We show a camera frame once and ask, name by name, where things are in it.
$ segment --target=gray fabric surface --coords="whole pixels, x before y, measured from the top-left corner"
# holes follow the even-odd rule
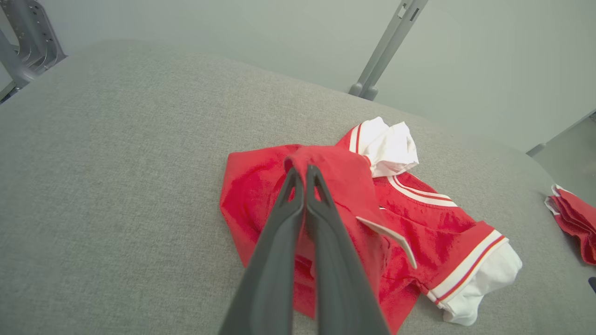
[[[524,267],[475,325],[424,296],[400,334],[588,334],[594,267],[543,205],[528,156],[245,64],[103,42],[0,106],[0,333],[214,334],[243,273],[218,202],[226,155],[334,144],[406,121],[413,173],[511,239]],[[315,334],[296,314],[295,334]]]

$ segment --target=sleeve cuff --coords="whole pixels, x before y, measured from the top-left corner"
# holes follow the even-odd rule
[[[494,231],[427,296],[444,310],[444,321],[472,325],[484,295],[513,283],[521,268],[508,239]]]

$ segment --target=garment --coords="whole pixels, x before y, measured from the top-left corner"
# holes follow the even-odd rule
[[[561,229],[579,239],[584,262],[596,265],[596,209],[559,185],[552,186],[553,196],[544,203]]]
[[[482,297],[511,284],[522,262],[507,238],[407,172],[416,164],[406,124],[389,127],[378,117],[354,127],[333,147],[293,144],[230,154],[220,206],[246,266],[285,173],[293,166],[305,176],[308,165],[317,165],[392,333],[421,292],[445,310],[445,321],[470,325]],[[359,218],[405,237],[417,268],[397,242]],[[302,232],[294,307],[310,317],[314,259],[314,245]]]

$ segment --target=white sleeve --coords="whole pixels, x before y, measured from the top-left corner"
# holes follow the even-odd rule
[[[498,247],[481,264],[468,284],[448,301],[442,302],[443,320],[472,325],[478,317],[478,306],[487,293],[513,283],[522,268],[522,260],[509,243]]]
[[[358,153],[370,161],[373,178],[399,175],[418,165],[416,144],[404,122],[389,127],[377,117],[362,123],[358,134]]]

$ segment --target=red stripe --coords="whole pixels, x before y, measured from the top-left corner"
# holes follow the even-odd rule
[[[489,246],[486,247],[485,251],[482,252],[482,254],[480,254],[480,257],[478,257],[478,259],[476,259],[475,263],[472,265],[472,267],[468,270],[468,273],[465,274],[464,278],[462,278],[459,283],[457,283],[457,285],[453,286],[453,288],[451,288],[447,293],[445,293],[442,297],[438,298],[434,304],[438,305],[439,302],[441,302],[441,300],[447,298],[449,295],[451,295],[451,293],[453,293],[455,290],[457,290],[467,279],[468,277],[472,274],[472,272],[474,271],[474,269],[478,266],[478,264],[480,263],[480,261],[482,260],[482,258],[486,255],[486,253],[495,246],[495,244],[499,243],[500,241],[503,240],[503,238],[505,238],[505,236],[501,235],[499,238],[497,238],[495,241],[493,241],[493,243],[491,243]]]
[[[401,187],[401,186],[399,185],[399,182],[398,182],[398,177],[397,177],[397,176],[393,176],[393,180],[395,181],[395,184],[397,184],[397,186],[398,186],[398,187]],[[418,193],[418,192],[416,192],[415,190],[410,190],[409,188],[403,188],[403,189],[404,189],[404,190],[407,190],[407,191],[410,191],[410,192],[412,192],[412,193],[414,193],[414,194],[416,194],[416,195],[419,195],[419,196],[421,196],[421,197],[430,198],[430,199],[437,199],[437,200],[444,200],[444,201],[451,201],[451,202],[453,202],[453,201],[452,201],[451,199],[449,199],[449,198],[442,198],[442,197],[428,196],[427,194],[421,194],[421,193]]]
[[[356,153],[358,154],[358,145],[360,144],[360,126],[362,126],[362,124],[358,125],[358,132],[356,133]]]

